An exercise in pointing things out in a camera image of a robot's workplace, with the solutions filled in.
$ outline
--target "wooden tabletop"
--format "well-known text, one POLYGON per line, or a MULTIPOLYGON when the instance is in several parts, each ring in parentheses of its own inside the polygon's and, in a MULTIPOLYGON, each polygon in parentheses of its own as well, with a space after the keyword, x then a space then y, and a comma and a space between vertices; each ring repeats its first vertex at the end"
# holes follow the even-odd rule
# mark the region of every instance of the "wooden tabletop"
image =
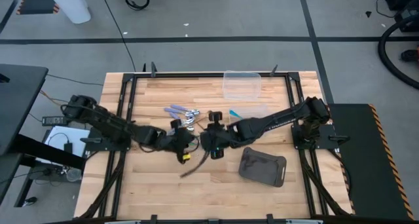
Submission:
MULTIPOLYGON (((122 75, 108 73, 103 86, 100 105, 113 113, 117 110, 122 75)), ((315 71, 302 71, 300 77, 304 97, 322 98, 315 71)), ((229 123, 228 109, 232 106, 265 104, 270 113, 289 107, 285 81, 280 77, 262 78, 257 102, 226 100, 222 86, 222 78, 140 79, 132 120, 169 130, 172 118, 163 108, 172 103, 201 112, 222 111, 225 124, 229 123)), ((125 103, 123 117, 127 107, 125 103)), ((208 119, 200 122, 203 127, 207 123, 208 119)), ((195 126, 196 135, 201 131, 195 126)), ((198 164, 203 150, 194 152, 191 160, 182 165, 174 153, 142 153, 133 142, 126 157, 117 218, 150 219, 152 214, 157 214, 159 219, 264 219, 266 214, 273 214, 275 218, 309 217, 300 160, 293 147, 290 126, 266 133, 251 148, 287 159, 282 187, 270 187, 239 176, 244 148, 226 149, 223 159, 208 159, 194 174, 180 178, 180 174, 198 164)), ((352 212, 339 161, 328 151, 318 150, 317 155, 325 188, 344 210, 352 212)), ((100 152, 87 162, 75 216, 87 210, 103 187, 107 158, 108 152, 100 152)), ((316 210, 320 214, 317 191, 312 187, 316 210)), ((110 214, 113 190, 109 194, 107 215, 110 214)))

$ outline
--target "black metal frame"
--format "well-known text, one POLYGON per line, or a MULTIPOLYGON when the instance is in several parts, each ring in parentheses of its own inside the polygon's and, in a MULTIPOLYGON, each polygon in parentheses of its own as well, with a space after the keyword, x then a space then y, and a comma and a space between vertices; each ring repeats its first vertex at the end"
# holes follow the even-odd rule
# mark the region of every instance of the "black metal frame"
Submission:
MULTIPOLYGON (((191 78, 191 77, 223 77, 223 72, 207 72, 207 73, 157 73, 156 69, 152 68, 152 73, 125 73, 122 78, 122 86, 120 90, 120 97, 118 101, 118 109, 117 109, 117 115, 121 116, 122 114, 122 106, 124 104, 124 97, 126 92, 126 87, 128 84, 128 81, 131 81, 131 91, 130 91, 130 98, 128 101, 128 112, 126 115, 126 120, 130 121, 132 119, 132 110, 134 106, 134 98, 136 93, 136 85, 138 79, 143 78, 191 78)), ((291 86, 291 81, 295 82, 295 86, 297 89, 297 95, 299 97, 299 102, 304 101, 304 96, 302 94, 302 87, 300 82, 300 77, 298 72, 282 72, 282 73, 275 73, 275 72, 262 72, 258 73, 261 77, 283 77, 285 79, 285 85, 287 88, 288 98, 289 98, 289 104, 290 106, 295 105, 295 100, 293 96, 293 89, 291 86)), ((120 158, 123 162, 126 157, 126 152, 120 153, 120 158)), ((302 164, 302 160, 306 160, 305 150, 299 149, 299 157, 302 164)), ((312 166, 314 173, 316 177, 321 181, 320 172, 319 172, 319 166, 317 161, 317 156, 315 150, 310 150, 310 158, 312 160, 312 166)), ((109 178, 111 176, 111 171, 113 167, 113 161, 115 159, 115 152, 109 152, 109 158, 106 168, 106 174, 105 174, 105 183, 104 186, 108 183, 109 178)), ((304 180, 304 188, 306 190, 306 197, 307 197, 307 203, 308 203, 308 209, 310 212, 310 217, 313 217, 316 215, 316 209, 314 205, 314 198, 312 193, 312 187, 310 184, 310 178, 307 176, 307 174, 302 171, 303 180, 304 180)), ((119 205, 119 197, 120 197, 120 189, 122 185, 122 173, 119 175, 116 185, 115 185, 115 193, 113 197, 113 203, 112 203, 112 213, 111 217, 117 218, 118 214, 118 205, 119 205)), ((326 201, 324 200, 323 196, 319 192, 320 197, 320 205, 321 205, 321 211, 323 215, 328 215, 328 209, 326 205, 326 201)), ((99 209, 99 217, 103 217, 105 215, 105 208, 106 208, 106 199, 103 201, 103 203, 100 206, 99 209)), ((283 221, 283 219, 274 219, 275 221, 283 221)), ((169 222, 177 222, 180 221, 181 223, 195 223, 199 222, 201 220, 170 220, 169 222)), ((240 221, 240 223, 266 223, 266 219, 241 219, 241 220, 223 220, 225 221, 240 221)))

